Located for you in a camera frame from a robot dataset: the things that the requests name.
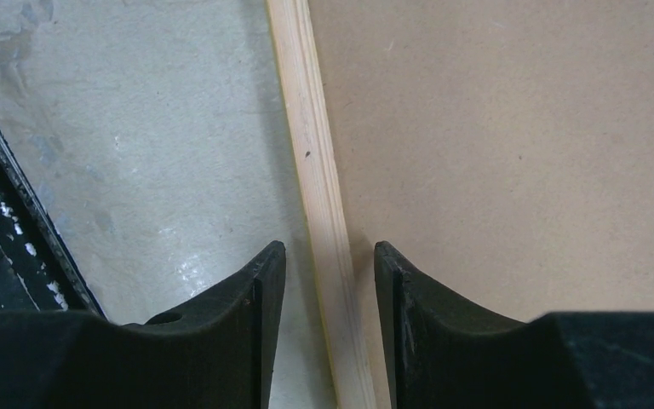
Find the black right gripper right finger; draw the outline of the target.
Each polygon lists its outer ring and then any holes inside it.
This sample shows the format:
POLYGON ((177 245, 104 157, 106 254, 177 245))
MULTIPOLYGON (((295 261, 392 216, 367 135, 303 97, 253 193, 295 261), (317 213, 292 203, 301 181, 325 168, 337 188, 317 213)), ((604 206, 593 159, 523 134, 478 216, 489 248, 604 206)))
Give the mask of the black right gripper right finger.
POLYGON ((394 408, 654 408, 654 312, 522 323, 442 285, 386 241, 374 271, 394 408))

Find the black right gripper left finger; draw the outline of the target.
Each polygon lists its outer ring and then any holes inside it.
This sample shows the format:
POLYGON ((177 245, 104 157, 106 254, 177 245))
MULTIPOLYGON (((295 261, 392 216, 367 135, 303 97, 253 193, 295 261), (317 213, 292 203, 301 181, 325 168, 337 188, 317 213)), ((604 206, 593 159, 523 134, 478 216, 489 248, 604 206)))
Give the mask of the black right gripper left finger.
POLYGON ((286 252, 144 324, 82 311, 0 311, 0 408, 265 408, 286 252))

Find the brown frame backing board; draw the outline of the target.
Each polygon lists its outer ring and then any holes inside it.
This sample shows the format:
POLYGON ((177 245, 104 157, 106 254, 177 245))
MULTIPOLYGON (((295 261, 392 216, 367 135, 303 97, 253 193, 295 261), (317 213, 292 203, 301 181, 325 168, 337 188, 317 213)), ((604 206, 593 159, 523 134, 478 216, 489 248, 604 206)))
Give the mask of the brown frame backing board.
POLYGON ((654 1, 309 8, 380 408, 379 241, 516 320, 654 310, 654 1))

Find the yellow picture frame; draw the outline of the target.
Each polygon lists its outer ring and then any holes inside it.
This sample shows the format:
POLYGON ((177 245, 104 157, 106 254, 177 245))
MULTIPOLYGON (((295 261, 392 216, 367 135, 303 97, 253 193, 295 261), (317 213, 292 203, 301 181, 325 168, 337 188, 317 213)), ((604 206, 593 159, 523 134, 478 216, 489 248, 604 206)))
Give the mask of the yellow picture frame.
POLYGON ((375 408, 335 153, 306 1, 266 3, 340 408, 375 408))

